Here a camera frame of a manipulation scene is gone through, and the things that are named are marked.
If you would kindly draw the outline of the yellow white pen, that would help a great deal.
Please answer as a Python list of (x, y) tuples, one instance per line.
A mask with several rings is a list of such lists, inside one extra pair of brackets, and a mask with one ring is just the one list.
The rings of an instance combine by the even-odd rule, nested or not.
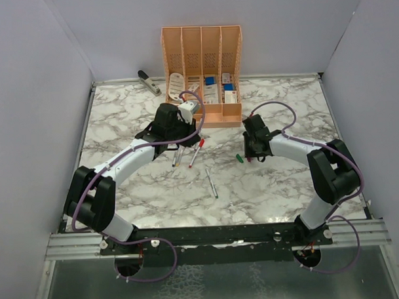
[(183, 146), (180, 146), (180, 148), (179, 148), (179, 150), (178, 150), (177, 157), (176, 157), (176, 163), (175, 163), (175, 166), (176, 166), (176, 167), (179, 166), (180, 161), (181, 161), (181, 158), (182, 158), (182, 156), (183, 156), (183, 153), (184, 153), (184, 147), (183, 147)]

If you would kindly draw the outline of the red white pen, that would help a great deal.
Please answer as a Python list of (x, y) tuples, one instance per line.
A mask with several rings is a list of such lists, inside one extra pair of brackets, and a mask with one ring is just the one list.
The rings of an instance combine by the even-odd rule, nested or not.
[(190, 161), (190, 163), (188, 165), (189, 168), (193, 167), (193, 163), (195, 162), (195, 159), (197, 158), (197, 156), (199, 154), (199, 151), (203, 147), (203, 145), (204, 145), (204, 139), (202, 138), (200, 140), (200, 142), (195, 146), (195, 152), (194, 152), (194, 154), (193, 154), (193, 156), (191, 158), (191, 161)]

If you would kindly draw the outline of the green white pen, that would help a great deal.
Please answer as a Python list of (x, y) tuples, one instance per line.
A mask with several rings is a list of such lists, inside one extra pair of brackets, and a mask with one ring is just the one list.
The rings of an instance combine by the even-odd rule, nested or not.
[(210, 187), (212, 188), (214, 197), (215, 197), (216, 199), (218, 199), (218, 198), (219, 198), (218, 191), (217, 191), (217, 188), (216, 188), (215, 185), (214, 185), (214, 182), (213, 182), (213, 180), (212, 180), (212, 177), (211, 177), (211, 174), (210, 174), (210, 170), (209, 170), (209, 169), (206, 169), (206, 175), (207, 175), (208, 181), (209, 181), (209, 183), (210, 183)]

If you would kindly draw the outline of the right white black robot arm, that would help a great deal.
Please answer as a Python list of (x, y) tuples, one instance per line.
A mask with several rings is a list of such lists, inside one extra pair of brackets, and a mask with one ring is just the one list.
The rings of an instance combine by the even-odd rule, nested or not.
[(282, 157), (310, 169), (314, 196), (294, 220), (294, 238), (301, 245), (312, 243), (336, 205), (362, 187), (362, 173), (350, 151), (342, 140), (318, 143), (289, 137), (281, 130), (270, 131), (258, 114), (242, 124), (245, 158), (262, 163), (268, 157)]

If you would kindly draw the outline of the green pen cap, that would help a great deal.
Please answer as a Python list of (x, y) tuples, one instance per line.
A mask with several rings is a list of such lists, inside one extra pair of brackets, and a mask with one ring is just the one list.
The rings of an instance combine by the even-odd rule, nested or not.
[(239, 161), (239, 163), (243, 163), (244, 162), (242, 157), (239, 154), (236, 155), (236, 158)]

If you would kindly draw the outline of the white oval card pack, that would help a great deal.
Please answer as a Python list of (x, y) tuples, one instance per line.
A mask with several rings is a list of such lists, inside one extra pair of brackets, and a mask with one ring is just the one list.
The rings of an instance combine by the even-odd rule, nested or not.
[(174, 72), (170, 74), (168, 82), (168, 95), (172, 100), (180, 101), (180, 93), (185, 90), (184, 76), (180, 73)]

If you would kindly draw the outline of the small white label box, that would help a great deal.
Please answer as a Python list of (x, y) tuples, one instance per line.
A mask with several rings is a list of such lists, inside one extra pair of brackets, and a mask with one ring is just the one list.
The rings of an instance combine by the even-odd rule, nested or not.
[(199, 88), (199, 84), (198, 83), (193, 83), (188, 90), (195, 92), (197, 89)]

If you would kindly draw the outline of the white paper packet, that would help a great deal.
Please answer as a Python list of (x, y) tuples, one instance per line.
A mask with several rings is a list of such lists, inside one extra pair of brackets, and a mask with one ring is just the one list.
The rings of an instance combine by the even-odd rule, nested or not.
[(219, 104), (218, 85), (211, 84), (203, 87), (204, 104)]

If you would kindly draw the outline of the large white box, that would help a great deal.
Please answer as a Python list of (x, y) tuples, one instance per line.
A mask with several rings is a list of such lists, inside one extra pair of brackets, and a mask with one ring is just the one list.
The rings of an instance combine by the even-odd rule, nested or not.
[(235, 90), (227, 90), (225, 93), (225, 104), (236, 104), (238, 102), (238, 94)]

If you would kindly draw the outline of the blue stamp left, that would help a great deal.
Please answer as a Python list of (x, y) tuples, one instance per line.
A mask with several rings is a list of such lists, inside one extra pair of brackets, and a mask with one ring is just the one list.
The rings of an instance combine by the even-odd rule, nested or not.
[(210, 75), (210, 76), (205, 77), (204, 78), (204, 84), (206, 86), (216, 84), (216, 77), (214, 75)]

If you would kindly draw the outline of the black grey stapler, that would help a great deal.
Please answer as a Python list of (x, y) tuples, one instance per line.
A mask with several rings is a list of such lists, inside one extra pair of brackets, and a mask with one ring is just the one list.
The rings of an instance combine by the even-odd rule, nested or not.
[(146, 74), (143, 70), (138, 70), (139, 82), (145, 86), (149, 91), (151, 91), (155, 96), (161, 95), (160, 88), (155, 84), (155, 82)]

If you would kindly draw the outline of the red white small box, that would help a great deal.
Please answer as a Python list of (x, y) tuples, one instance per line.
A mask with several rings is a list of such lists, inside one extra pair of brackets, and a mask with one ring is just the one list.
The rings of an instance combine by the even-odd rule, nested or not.
[(231, 74), (228, 73), (228, 72), (222, 73), (222, 75), (221, 75), (221, 83), (223, 85), (231, 83)]

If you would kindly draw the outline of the orange plastic file organizer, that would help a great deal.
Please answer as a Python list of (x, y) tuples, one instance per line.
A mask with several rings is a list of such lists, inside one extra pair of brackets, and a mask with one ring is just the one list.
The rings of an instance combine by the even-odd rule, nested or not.
[[(198, 83), (195, 91), (204, 101), (204, 78), (216, 77), (219, 104), (204, 104), (204, 127), (239, 127), (242, 121), (242, 101), (239, 93), (242, 30), (240, 26), (169, 26), (161, 29), (161, 47), (166, 77), (166, 102), (179, 104), (169, 98), (170, 74), (184, 76), (185, 89)], [(222, 73), (231, 74), (231, 83), (238, 94), (236, 104), (225, 104)]]

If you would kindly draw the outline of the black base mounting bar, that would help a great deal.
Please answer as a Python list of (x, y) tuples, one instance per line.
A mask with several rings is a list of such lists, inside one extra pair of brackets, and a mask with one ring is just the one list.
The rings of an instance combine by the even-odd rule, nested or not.
[(107, 241), (102, 256), (139, 258), (147, 267), (291, 261), (292, 249), (330, 245), (329, 227), (307, 232), (293, 222), (136, 230), (127, 244)]

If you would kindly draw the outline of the aluminium frame rail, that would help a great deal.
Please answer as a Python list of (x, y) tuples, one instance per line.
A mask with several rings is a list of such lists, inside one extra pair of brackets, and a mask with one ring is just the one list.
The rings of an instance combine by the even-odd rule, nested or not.
[[(378, 220), (334, 220), (329, 223), (331, 244), (323, 239), (314, 242), (314, 249), (329, 249), (362, 246), (380, 246), (392, 244), (389, 231), (382, 219)], [(96, 233), (55, 234), (48, 240), (45, 259), (48, 261), (88, 260), (99, 258), (136, 258), (136, 254), (123, 254), (111, 249), (106, 252), (101, 248), (102, 237)]]

